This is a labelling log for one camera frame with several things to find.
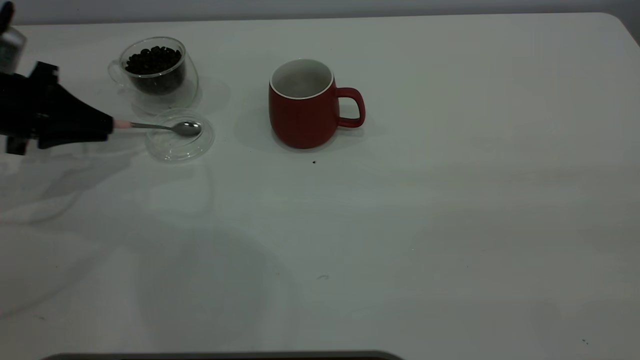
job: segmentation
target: red mug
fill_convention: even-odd
[[[356,101],[360,117],[340,117],[339,97]],[[327,142],[338,126],[364,123],[364,101],[354,88],[338,88],[333,72],[316,60],[299,59],[277,68],[269,81],[271,127],[287,145],[309,149]]]

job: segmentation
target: double-walled glass cup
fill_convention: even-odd
[[[154,47],[174,50],[180,60],[169,69],[153,74],[135,74],[127,70],[130,57]],[[198,91],[198,73],[184,45],[174,38],[153,37],[136,42],[109,64],[111,79],[127,90],[132,102],[149,113],[173,108],[188,108]]]

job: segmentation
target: table surface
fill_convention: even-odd
[[[183,165],[127,131],[0,156],[3,359],[640,357],[640,51],[614,17],[19,29],[20,73],[59,65],[66,89],[125,120],[143,115],[108,63],[178,38],[216,139]],[[294,58],[359,89],[364,126],[310,151],[274,139],[268,79]]]

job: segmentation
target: coffee bean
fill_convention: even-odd
[[[172,68],[182,57],[180,51],[168,47],[154,46],[133,54],[127,61],[126,71],[137,75],[148,75]]]
[[[179,50],[169,47],[154,46],[143,49],[140,54],[133,54],[127,61],[125,70],[136,75],[150,75],[167,71],[176,66],[182,59]],[[132,78],[133,85],[138,90],[151,95],[170,94],[178,89],[186,76],[185,64],[182,63],[171,72],[152,78]]]

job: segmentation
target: robot end effector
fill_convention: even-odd
[[[83,103],[60,84],[58,67],[38,62],[28,78],[15,74],[26,38],[9,27],[13,4],[0,11],[0,135],[6,151],[24,155],[29,139],[46,149],[64,143],[106,141],[113,118]]]

